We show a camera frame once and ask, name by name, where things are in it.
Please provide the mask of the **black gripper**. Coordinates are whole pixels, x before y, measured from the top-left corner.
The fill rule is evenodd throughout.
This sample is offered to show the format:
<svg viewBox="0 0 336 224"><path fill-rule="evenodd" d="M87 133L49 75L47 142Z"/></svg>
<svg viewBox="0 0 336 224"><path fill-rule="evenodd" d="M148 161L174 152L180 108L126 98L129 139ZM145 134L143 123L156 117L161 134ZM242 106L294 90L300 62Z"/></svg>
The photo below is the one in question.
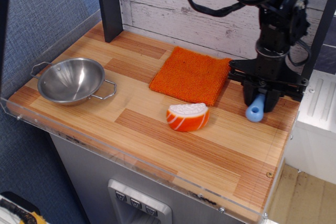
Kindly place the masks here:
<svg viewBox="0 0 336 224"><path fill-rule="evenodd" d="M271 112L285 95L300 101L308 79L291 70L286 64L290 50L270 51L256 47L255 59L232 60L229 78L243 86L244 103L251 105L258 93L264 93L264 112Z"/></svg>

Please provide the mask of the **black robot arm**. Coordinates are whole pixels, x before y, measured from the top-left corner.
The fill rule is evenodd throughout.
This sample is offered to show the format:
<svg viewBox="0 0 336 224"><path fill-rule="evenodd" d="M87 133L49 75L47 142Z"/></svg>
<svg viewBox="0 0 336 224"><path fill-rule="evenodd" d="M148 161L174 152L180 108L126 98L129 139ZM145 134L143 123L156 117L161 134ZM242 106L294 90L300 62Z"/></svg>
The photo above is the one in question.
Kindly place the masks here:
<svg viewBox="0 0 336 224"><path fill-rule="evenodd" d="M302 41L308 33L308 0L238 0L259 9L260 35L255 45L257 57L232 60L229 78L243 86L244 102L251 106L264 95L264 112L271 112L284 95L301 100L308 80L291 70L306 64L310 47Z"/></svg>

